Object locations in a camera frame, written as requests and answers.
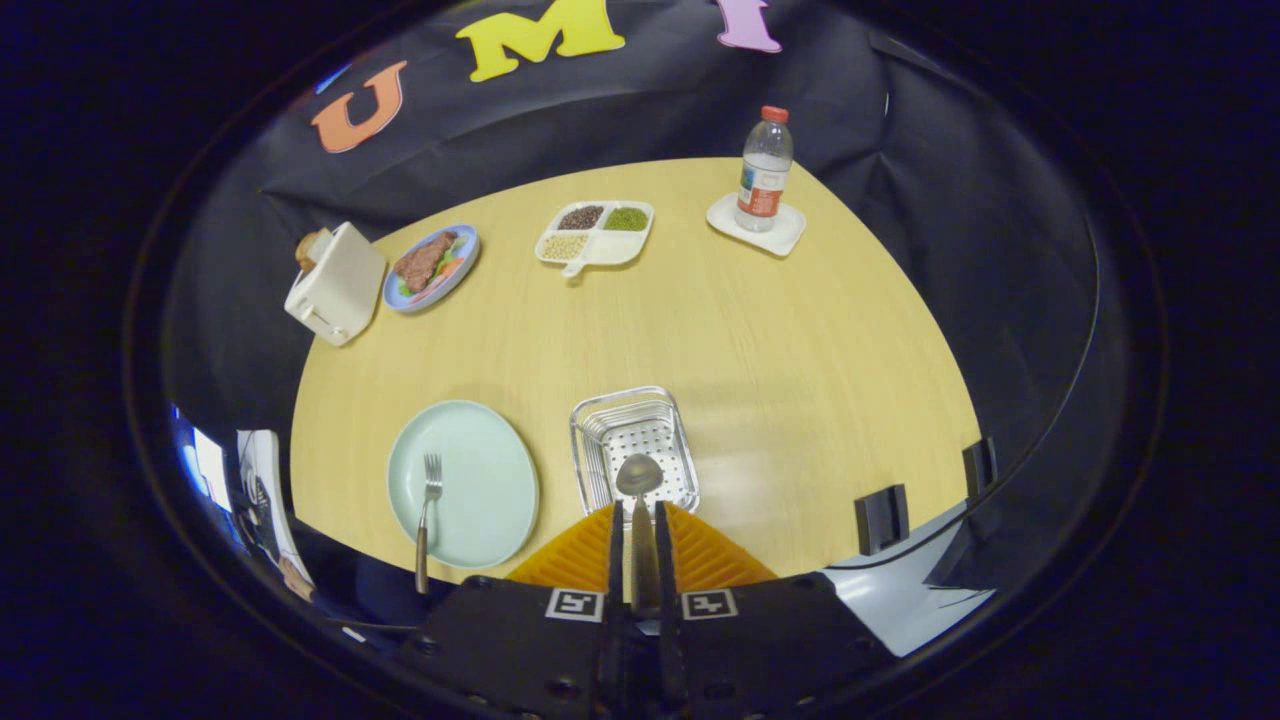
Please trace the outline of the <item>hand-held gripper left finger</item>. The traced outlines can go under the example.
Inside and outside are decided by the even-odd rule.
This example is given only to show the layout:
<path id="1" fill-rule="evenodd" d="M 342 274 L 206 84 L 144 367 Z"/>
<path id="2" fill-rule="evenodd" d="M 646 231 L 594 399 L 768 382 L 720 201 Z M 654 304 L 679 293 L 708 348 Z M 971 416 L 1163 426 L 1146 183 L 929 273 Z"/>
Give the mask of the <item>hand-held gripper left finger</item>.
<path id="1" fill-rule="evenodd" d="M 600 591 L 472 575 L 407 634 L 399 664 L 438 703 L 492 719 L 614 719 L 625 697 L 625 511 L 598 529 Z"/>

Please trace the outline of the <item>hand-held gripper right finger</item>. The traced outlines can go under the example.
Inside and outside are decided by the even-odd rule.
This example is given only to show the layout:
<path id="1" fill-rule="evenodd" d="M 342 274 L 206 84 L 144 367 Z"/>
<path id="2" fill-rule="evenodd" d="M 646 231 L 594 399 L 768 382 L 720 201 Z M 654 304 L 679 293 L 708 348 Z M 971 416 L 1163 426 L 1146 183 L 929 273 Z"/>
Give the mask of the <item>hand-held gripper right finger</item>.
<path id="1" fill-rule="evenodd" d="M 671 514 L 655 511 L 662 719 L 800 719 L 896 664 L 822 571 L 680 591 Z"/>

